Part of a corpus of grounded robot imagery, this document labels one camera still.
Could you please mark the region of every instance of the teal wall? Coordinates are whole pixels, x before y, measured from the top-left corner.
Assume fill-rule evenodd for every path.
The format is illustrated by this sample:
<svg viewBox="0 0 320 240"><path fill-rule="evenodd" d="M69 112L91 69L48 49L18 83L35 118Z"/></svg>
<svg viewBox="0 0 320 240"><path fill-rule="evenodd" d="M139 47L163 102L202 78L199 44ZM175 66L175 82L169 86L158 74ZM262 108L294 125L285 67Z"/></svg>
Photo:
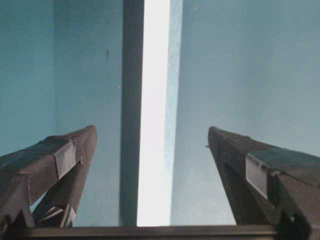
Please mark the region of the teal wall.
<svg viewBox="0 0 320 240"><path fill-rule="evenodd" d="M52 0L0 1L0 156L56 130Z"/></svg>
<svg viewBox="0 0 320 240"><path fill-rule="evenodd" d="M56 131L97 127L77 226L119 224L123 1L55 0Z"/></svg>
<svg viewBox="0 0 320 240"><path fill-rule="evenodd" d="M209 126L320 156L319 12L317 0L184 0L171 224L234 223Z"/></svg>
<svg viewBox="0 0 320 240"><path fill-rule="evenodd" d="M123 1L0 1L0 156L95 125L78 226L119 224Z"/></svg>

